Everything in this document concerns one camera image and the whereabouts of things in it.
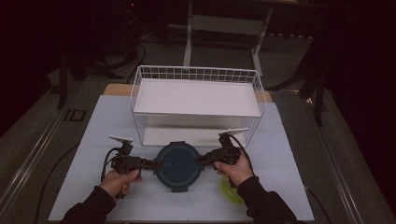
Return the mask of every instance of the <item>blue lid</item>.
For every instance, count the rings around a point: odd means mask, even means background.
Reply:
[[[171,142],[158,153],[156,161],[161,168],[154,174],[172,192],[184,192],[198,179],[204,170],[195,160],[200,155],[195,147],[185,142]]]

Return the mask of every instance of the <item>white tabletop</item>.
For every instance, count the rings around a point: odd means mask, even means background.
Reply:
[[[101,96],[49,220],[60,220],[76,203],[83,202],[100,182],[107,152],[120,143],[108,135],[133,138],[132,156],[154,159],[162,147],[142,147],[134,127],[130,99]],[[197,147],[202,155],[214,148]],[[254,172],[266,190],[276,191],[300,220],[313,220],[302,180],[276,105],[267,104],[249,146]],[[107,220],[129,222],[237,222],[251,220],[246,207],[230,203],[219,188],[220,176],[207,167],[188,192],[172,193],[151,171],[142,171],[144,180],[131,185],[131,193],[117,202]]]

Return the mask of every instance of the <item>dark background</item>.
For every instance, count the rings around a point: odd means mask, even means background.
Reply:
[[[88,1],[0,2],[0,135],[50,89],[47,74],[58,67],[65,30],[71,32],[70,39],[78,40],[72,41],[73,46],[92,58],[100,60],[104,50],[120,50],[125,14],[121,5],[111,5],[111,13],[103,11],[100,4],[109,2],[97,1],[96,5],[87,5]],[[214,2],[202,3],[197,10],[209,15],[235,12],[234,3],[220,11]],[[238,10],[236,16],[263,17],[262,10],[268,6],[256,4],[244,4],[247,12]],[[396,6],[391,1],[340,1],[335,5],[337,9],[329,14],[323,8],[276,5],[268,31],[285,38],[316,37],[303,61],[315,68],[330,68],[326,86],[332,90],[378,186],[396,214],[393,193]],[[93,19],[91,9],[101,13],[101,20]],[[150,0],[136,13],[148,26],[166,36],[168,22],[186,23],[187,4],[182,0]]]

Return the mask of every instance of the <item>yellow object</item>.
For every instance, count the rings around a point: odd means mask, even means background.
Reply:
[[[232,189],[230,183],[227,181],[227,175],[221,178],[220,187],[221,192],[226,196],[232,203],[243,204],[245,201],[236,192],[237,188]]]

